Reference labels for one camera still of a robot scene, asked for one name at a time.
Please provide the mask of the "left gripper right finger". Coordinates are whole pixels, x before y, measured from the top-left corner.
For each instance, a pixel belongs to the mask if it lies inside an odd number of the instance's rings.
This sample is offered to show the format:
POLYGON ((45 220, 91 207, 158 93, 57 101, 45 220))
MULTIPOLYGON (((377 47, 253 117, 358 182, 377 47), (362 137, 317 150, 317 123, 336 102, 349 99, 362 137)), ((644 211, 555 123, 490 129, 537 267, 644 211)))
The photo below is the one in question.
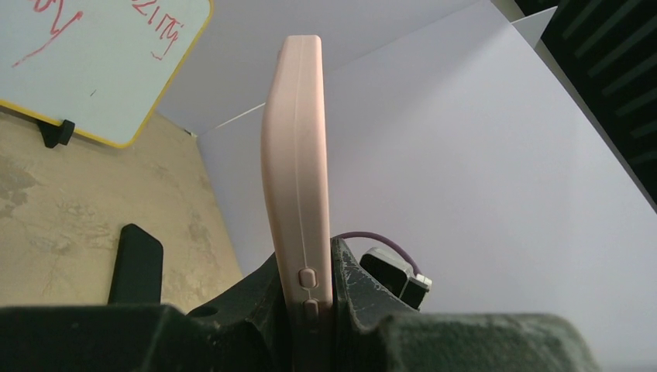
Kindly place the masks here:
POLYGON ((598 371, 579 331, 550 314, 421 313, 332 239, 334 371, 598 371))

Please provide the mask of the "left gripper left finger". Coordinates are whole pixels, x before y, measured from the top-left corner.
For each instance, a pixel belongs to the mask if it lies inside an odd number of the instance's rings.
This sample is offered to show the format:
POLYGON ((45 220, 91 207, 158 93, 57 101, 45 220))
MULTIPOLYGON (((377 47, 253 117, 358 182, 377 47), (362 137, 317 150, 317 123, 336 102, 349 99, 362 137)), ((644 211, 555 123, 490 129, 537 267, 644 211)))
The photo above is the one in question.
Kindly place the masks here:
POLYGON ((289 371, 277 262, 188 314, 170 305, 8 307, 3 371, 289 371))

